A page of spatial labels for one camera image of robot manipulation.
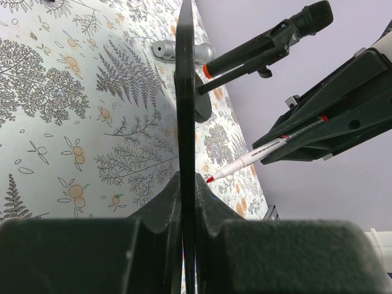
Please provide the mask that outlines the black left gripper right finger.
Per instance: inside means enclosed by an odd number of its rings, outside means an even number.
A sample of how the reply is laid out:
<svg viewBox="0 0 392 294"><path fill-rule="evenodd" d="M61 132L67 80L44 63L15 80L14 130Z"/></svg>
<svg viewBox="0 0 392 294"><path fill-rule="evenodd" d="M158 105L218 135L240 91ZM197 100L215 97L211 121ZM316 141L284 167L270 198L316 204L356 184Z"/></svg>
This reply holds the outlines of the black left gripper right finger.
<svg viewBox="0 0 392 294"><path fill-rule="evenodd" d="M195 177L199 293L390 293L391 279L355 224L246 220Z"/></svg>

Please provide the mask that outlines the black framed whiteboard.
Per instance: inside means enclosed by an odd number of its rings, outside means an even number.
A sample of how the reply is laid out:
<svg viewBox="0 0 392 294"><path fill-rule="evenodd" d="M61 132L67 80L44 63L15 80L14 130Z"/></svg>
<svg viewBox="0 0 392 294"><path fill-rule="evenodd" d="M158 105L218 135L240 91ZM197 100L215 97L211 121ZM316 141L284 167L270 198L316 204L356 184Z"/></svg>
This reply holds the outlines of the black framed whiteboard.
<svg viewBox="0 0 392 294"><path fill-rule="evenodd" d="M195 69L192 2L183 1L176 28L176 109L186 292L195 293Z"/></svg>

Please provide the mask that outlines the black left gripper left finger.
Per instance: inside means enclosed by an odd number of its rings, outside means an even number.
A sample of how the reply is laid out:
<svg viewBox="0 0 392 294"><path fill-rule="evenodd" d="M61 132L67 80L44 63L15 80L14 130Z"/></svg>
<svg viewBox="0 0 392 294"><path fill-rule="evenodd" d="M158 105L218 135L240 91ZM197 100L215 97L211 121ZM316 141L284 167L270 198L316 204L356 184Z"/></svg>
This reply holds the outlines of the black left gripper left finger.
<svg viewBox="0 0 392 294"><path fill-rule="evenodd" d="M180 175L127 218L1 225L2 293L179 293Z"/></svg>

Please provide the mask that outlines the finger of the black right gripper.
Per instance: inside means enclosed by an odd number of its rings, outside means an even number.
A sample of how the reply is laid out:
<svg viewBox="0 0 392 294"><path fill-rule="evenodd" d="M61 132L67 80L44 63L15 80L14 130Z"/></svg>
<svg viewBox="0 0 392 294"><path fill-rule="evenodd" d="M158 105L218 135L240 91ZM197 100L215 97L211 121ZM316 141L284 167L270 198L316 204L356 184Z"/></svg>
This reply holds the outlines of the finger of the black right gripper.
<svg viewBox="0 0 392 294"><path fill-rule="evenodd" d="M377 50L366 50L339 66L297 98L254 149L288 135L325 115L328 120L290 140L263 159L306 161L336 156L391 129L391 61Z"/></svg>

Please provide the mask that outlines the red white marker pen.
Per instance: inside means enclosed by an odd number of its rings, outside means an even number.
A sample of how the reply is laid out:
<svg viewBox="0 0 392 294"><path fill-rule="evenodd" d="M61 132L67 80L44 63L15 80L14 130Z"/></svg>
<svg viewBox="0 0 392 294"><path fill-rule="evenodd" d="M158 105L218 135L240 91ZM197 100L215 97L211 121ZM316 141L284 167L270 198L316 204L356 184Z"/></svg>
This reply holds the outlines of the red white marker pen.
<svg viewBox="0 0 392 294"><path fill-rule="evenodd" d="M277 137L257 149L252 150L251 152L239 157L234 162L222 167L219 169L213 176L206 180L207 183L211 183L221 178L225 178L228 175L231 175L238 170L241 170L244 167L247 167L258 160L262 160L268 157L272 152L277 151L284 145L286 145L290 140L296 138L303 133L313 129L315 126L327 122L328 117L325 115L318 116L316 119L313 120L310 124L292 132L291 134L283 135L281 137Z"/></svg>

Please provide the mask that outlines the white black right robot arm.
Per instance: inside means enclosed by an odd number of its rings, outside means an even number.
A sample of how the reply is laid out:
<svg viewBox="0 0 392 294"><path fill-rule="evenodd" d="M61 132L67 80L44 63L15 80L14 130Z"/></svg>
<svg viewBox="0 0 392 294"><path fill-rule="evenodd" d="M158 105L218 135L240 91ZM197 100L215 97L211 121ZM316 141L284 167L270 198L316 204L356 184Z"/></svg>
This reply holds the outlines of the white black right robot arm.
<svg viewBox="0 0 392 294"><path fill-rule="evenodd" d="M296 96L289 110L252 147L297 131L321 116L327 121L290 140L262 159L262 164L336 156L391 130L390 28L369 48Z"/></svg>

